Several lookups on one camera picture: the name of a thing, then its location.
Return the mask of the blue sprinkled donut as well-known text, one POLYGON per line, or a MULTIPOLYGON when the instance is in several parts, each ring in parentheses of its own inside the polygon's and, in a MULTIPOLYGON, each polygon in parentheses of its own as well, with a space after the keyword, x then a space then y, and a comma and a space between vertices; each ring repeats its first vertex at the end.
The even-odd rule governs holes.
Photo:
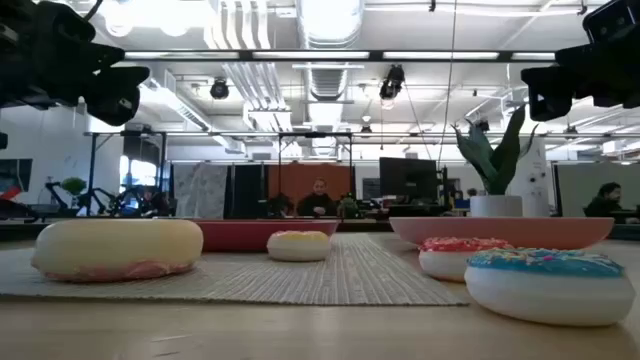
POLYGON ((467 260, 464 279, 482 307, 551 325, 612 325, 629 314, 636 297, 623 266, 580 250, 484 250, 467 260))

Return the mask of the silver ventilation duct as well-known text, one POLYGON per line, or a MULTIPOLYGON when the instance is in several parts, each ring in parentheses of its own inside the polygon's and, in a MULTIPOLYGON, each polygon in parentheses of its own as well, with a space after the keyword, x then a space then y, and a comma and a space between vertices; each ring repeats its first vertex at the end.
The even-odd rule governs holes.
MULTIPOLYGON (((351 48, 360 35, 365 0, 296 0, 300 44, 306 50, 351 48)), ((336 132, 346 99, 348 71, 343 63, 313 63, 305 71, 307 117, 312 129, 336 132)))

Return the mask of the grey woven placemat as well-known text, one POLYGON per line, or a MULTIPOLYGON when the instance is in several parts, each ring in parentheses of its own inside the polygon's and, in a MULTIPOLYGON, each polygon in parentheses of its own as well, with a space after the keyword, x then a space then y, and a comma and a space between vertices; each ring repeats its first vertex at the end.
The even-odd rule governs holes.
POLYGON ((461 306, 423 275, 386 237, 337 234, 319 262, 279 262, 265 254, 210 253, 182 275, 122 283, 72 284, 45 279, 29 248, 0 251, 0 297, 194 301, 313 306, 461 306))

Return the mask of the light pink plate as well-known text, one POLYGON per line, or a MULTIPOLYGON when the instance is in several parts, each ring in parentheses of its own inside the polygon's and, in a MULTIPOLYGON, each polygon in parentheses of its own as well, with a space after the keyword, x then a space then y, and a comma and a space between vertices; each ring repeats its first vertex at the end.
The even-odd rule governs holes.
POLYGON ((604 240, 613 218, 598 217, 395 217, 392 229, 406 242, 431 237, 496 238, 514 247, 583 249, 604 240))

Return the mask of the yellow frosted donut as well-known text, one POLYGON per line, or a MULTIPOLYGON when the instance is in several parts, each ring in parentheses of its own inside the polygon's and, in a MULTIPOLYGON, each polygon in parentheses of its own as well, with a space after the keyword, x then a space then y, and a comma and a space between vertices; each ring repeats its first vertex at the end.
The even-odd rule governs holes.
POLYGON ((269 237, 267 250, 274 260, 321 261, 330 254, 331 240, 319 231, 281 231, 269 237))

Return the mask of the red sprinkled donut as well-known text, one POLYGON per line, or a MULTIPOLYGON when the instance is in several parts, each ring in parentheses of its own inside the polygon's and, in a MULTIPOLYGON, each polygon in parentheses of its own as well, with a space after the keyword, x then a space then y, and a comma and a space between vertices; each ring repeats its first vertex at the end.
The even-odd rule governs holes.
POLYGON ((467 260, 478 251, 495 248, 513 246, 495 238, 431 237, 419 246, 419 264, 431 278, 464 283, 467 260))

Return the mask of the white plant pot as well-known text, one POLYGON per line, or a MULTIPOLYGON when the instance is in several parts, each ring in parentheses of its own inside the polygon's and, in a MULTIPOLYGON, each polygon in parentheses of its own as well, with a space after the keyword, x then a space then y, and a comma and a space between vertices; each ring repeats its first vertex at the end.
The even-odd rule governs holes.
POLYGON ((522 198, 512 195, 484 195, 470 198, 472 217, 522 217, 522 198))

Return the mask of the person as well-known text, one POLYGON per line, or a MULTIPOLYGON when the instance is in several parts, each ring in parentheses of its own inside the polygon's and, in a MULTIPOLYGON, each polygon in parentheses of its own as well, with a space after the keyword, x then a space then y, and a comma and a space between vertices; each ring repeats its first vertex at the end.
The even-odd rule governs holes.
POLYGON ((640 218, 621 207, 622 187, 617 182, 603 184, 584 208, 587 217, 612 218, 616 224, 640 224, 640 218))
POLYGON ((317 178, 313 183, 312 192, 302 198, 296 208, 299 216, 336 216, 337 207, 334 200, 327 193, 327 183, 317 178))

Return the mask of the cream donut with orange frosting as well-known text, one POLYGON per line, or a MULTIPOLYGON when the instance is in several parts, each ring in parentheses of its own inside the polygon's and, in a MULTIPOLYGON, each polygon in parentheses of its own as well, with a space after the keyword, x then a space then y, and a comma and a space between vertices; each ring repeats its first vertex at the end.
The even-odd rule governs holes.
POLYGON ((56 281, 153 279, 190 271, 203 243, 189 220, 68 220, 39 233, 31 265, 56 281))

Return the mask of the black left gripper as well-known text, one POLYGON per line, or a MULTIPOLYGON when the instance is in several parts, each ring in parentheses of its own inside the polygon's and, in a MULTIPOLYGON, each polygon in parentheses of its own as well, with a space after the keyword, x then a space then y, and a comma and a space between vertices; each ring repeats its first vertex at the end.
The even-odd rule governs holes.
POLYGON ((150 70, 113 67, 125 59, 118 47, 95 44, 94 37, 0 35, 0 109, 30 106, 49 109, 76 106, 85 100, 90 115, 110 126, 122 126, 136 114, 139 86, 150 70))

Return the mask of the green snake plant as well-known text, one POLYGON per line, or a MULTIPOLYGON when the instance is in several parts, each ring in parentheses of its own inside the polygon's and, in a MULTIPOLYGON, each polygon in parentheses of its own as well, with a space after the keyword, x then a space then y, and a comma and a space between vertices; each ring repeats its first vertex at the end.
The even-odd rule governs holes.
POLYGON ((452 126, 460 153, 474 167, 488 195, 506 194, 515 176, 518 161, 531 149, 536 127, 524 144, 520 142, 520 131, 526 115, 525 106, 519 107, 512 114, 501 142, 495 148, 485 133, 470 121, 466 136, 456 125, 452 126))

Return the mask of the small round green plant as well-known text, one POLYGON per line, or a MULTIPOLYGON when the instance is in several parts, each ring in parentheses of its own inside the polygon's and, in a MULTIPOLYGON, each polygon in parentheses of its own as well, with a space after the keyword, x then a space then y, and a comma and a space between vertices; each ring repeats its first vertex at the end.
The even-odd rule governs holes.
POLYGON ((87 188, 87 183, 79 177, 69 177, 60 183, 60 187, 72 196, 79 196, 87 188))

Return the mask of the black computer monitor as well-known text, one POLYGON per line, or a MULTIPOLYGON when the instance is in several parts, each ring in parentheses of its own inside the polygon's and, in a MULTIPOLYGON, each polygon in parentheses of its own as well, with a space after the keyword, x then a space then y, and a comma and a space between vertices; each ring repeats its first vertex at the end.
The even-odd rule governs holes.
POLYGON ((433 160, 381 157, 379 182, 382 196, 409 196, 431 202, 438 198, 438 170, 433 160))

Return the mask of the orange partition panel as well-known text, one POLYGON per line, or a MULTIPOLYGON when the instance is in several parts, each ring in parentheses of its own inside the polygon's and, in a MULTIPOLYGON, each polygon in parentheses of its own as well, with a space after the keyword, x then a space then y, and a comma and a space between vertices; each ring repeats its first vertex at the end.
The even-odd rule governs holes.
POLYGON ((269 165, 268 197, 275 198, 280 193, 292 202, 309 195, 318 179, 326 182, 326 192, 333 200, 351 191, 350 168, 336 164, 285 164, 269 165))

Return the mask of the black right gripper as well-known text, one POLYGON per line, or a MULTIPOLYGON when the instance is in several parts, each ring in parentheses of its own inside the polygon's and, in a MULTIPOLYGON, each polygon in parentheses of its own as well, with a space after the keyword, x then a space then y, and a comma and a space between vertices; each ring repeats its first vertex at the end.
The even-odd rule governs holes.
MULTIPOLYGON (((555 62, 578 68, 583 77, 578 93, 590 96, 594 106, 640 107, 640 29, 630 29, 603 43, 558 50, 555 62)), ((521 71, 521 80, 528 87, 529 115, 533 121, 547 122, 570 112, 576 79, 561 66, 521 71)))

